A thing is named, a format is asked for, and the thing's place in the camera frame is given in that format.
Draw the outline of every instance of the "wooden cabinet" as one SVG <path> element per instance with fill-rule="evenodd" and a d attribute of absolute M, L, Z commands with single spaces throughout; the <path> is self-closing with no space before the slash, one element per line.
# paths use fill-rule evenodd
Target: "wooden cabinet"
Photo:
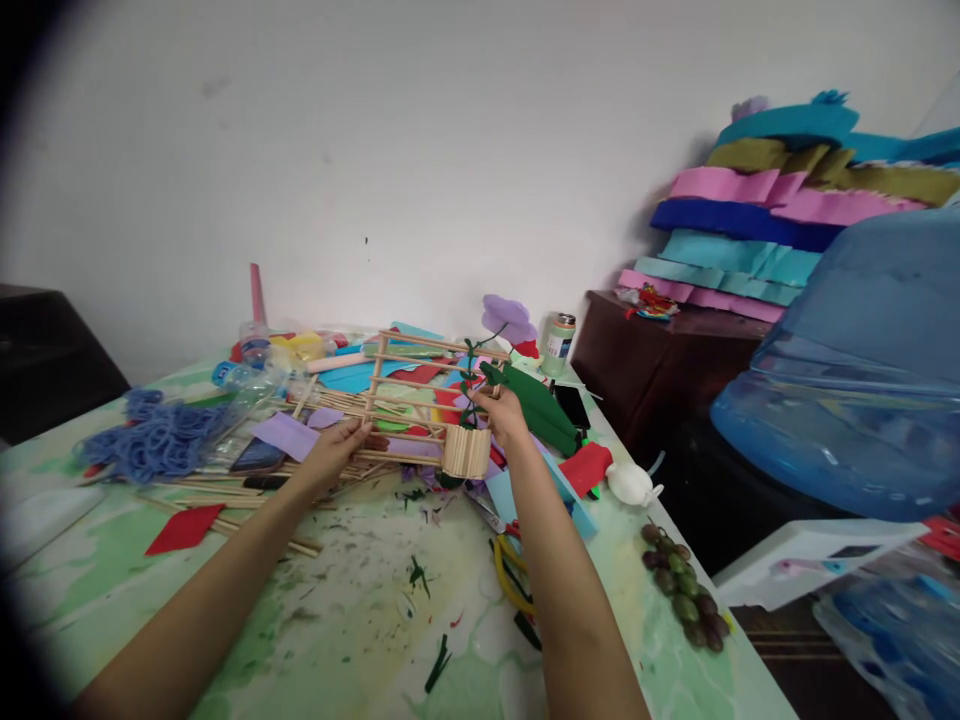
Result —
<path fill-rule="evenodd" d="M 687 419 L 705 413 L 746 370 L 770 323 L 684 306 L 670 322 L 627 317 L 612 292 L 591 291 L 571 360 L 641 467 Z"/>

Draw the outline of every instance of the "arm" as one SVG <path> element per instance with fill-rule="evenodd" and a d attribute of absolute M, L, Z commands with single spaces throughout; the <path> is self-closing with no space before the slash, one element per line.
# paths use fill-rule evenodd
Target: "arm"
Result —
<path fill-rule="evenodd" d="M 325 431 L 293 476 L 80 693 L 80 717 L 186 717 L 233 647 L 310 503 L 336 484 L 370 433 Z"/>
<path fill-rule="evenodd" d="M 649 718 L 617 621 L 587 548 L 527 430 L 520 402 L 473 399 L 507 454 L 523 533 L 551 718 Z"/>

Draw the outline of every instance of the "yellow handle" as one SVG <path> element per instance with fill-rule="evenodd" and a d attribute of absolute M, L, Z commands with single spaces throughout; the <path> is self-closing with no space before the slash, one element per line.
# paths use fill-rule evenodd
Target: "yellow handle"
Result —
<path fill-rule="evenodd" d="M 513 587 L 513 583 L 510 582 L 510 578 L 507 577 L 506 570 L 503 569 L 503 551 L 506 549 L 507 555 L 513 560 L 521 570 L 526 570 L 527 565 L 517 557 L 517 554 L 513 551 L 513 548 L 510 547 L 510 541 L 507 540 L 503 535 L 500 535 L 497 538 L 497 541 L 493 544 L 493 562 L 497 566 L 497 580 L 500 581 L 500 587 L 503 588 L 504 594 L 507 596 L 507 599 L 513 603 L 513 605 L 524 612 L 527 615 L 536 615 L 537 609 L 527 602 L 526 598 L 520 595 L 516 589 Z"/>

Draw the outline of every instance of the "can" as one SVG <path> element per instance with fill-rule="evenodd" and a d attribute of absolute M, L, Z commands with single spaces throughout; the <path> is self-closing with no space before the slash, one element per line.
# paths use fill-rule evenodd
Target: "can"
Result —
<path fill-rule="evenodd" d="M 544 375 L 560 377 L 567 366 L 567 355 L 577 331 L 577 319 L 568 313 L 557 313 L 547 335 L 547 350 L 543 355 L 540 369 Z"/>

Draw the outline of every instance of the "paint-stained table surface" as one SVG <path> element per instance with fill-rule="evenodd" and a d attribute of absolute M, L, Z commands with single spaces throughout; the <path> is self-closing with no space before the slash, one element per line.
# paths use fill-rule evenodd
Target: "paint-stained table surface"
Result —
<path fill-rule="evenodd" d="M 168 397 L 207 393 L 213 365 L 199 363 L 154 386 Z M 610 448 L 615 461 L 629 461 L 592 398 L 585 395 L 585 403 L 590 439 Z M 76 484 L 82 468 L 72 448 L 115 425 L 121 409 L 111 403 L 5 452 L 4 502 Z M 321 541 L 324 551 L 278 565 L 194 717 L 544 717 L 540 655 L 513 624 L 489 530 L 463 498 L 428 495 L 404 508 L 395 493 L 410 488 L 397 474 L 386 475 L 343 495 L 336 511 L 306 517 L 299 532 Z M 99 506 L 14 575 L 30 632 L 66 698 L 225 542 L 208 534 L 192 550 L 144 557 L 167 516 L 133 500 L 133 492 L 108 487 Z M 420 505 L 446 505 L 440 527 L 424 522 Z M 604 488 L 588 509 L 600 526 L 590 555 L 653 717 L 795 717 L 739 627 L 721 655 L 695 651 L 684 639 L 640 562 L 639 530 L 648 514 L 681 542 L 660 503 L 630 508 Z M 426 571 L 429 597 L 422 584 L 410 586 L 413 556 Z M 401 613 L 402 593 L 416 605 L 412 618 Z M 444 633 L 453 657 L 427 695 Z"/>

